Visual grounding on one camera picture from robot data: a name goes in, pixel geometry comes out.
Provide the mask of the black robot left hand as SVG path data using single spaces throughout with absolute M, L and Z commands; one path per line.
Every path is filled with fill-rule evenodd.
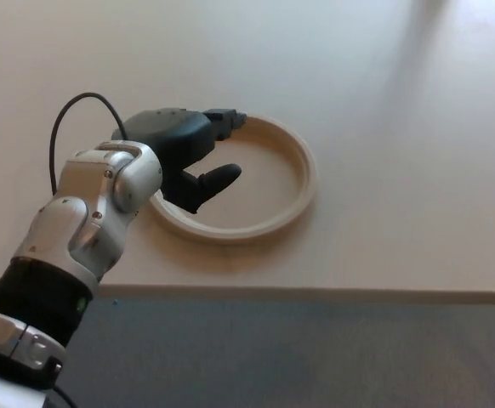
M 123 126 L 127 139 L 149 146 L 161 163 L 164 200 L 195 214 L 202 204 L 234 183 L 242 169 L 231 163 L 194 176 L 186 168 L 209 155 L 246 119 L 246 114 L 234 109 L 163 108 L 144 110 Z

